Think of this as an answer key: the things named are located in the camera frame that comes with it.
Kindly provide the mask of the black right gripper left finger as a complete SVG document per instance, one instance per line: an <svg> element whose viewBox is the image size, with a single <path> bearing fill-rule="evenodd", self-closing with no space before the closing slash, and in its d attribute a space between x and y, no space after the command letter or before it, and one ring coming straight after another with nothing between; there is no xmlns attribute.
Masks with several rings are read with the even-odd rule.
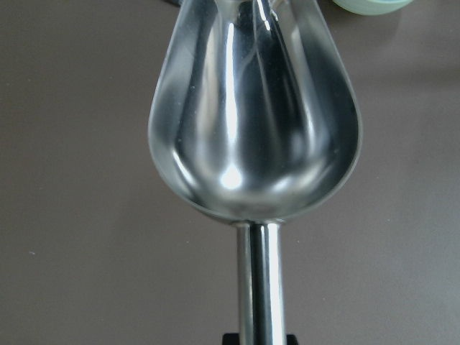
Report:
<svg viewBox="0 0 460 345"><path fill-rule="evenodd" d="M222 345L239 345L238 333L225 333L221 339Z"/></svg>

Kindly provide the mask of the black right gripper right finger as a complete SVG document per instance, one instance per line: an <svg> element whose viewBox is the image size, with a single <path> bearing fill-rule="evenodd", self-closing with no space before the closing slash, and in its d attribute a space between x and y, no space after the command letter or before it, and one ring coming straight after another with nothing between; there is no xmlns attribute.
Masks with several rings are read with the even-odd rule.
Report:
<svg viewBox="0 0 460 345"><path fill-rule="evenodd" d="M298 339L294 334L288 334L287 335L286 344L287 345L299 345Z"/></svg>

